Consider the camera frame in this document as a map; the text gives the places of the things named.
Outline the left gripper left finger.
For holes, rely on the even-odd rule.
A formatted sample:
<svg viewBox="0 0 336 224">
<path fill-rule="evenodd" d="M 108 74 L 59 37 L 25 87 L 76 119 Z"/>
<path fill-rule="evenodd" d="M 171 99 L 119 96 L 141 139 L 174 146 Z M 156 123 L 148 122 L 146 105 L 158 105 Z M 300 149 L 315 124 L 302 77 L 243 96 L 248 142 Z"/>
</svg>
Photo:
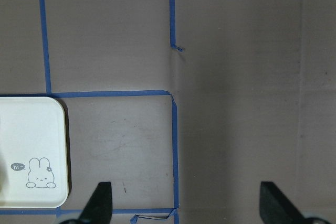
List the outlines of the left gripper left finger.
<svg viewBox="0 0 336 224">
<path fill-rule="evenodd" d="M 112 185 L 110 182 L 99 182 L 79 217 L 60 223 L 107 224 L 111 222 L 112 211 Z"/>
</svg>

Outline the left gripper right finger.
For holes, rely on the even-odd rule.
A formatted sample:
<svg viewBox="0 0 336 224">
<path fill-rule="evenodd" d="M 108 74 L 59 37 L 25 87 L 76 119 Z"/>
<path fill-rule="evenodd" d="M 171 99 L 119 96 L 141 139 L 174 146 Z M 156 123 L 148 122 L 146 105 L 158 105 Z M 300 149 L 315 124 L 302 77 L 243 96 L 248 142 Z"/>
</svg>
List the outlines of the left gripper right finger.
<svg viewBox="0 0 336 224">
<path fill-rule="evenodd" d="M 259 215 L 266 224 L 330 223 L 317 216 L 305 217 L 274 182 L 260 183 Z"/>
</svg>

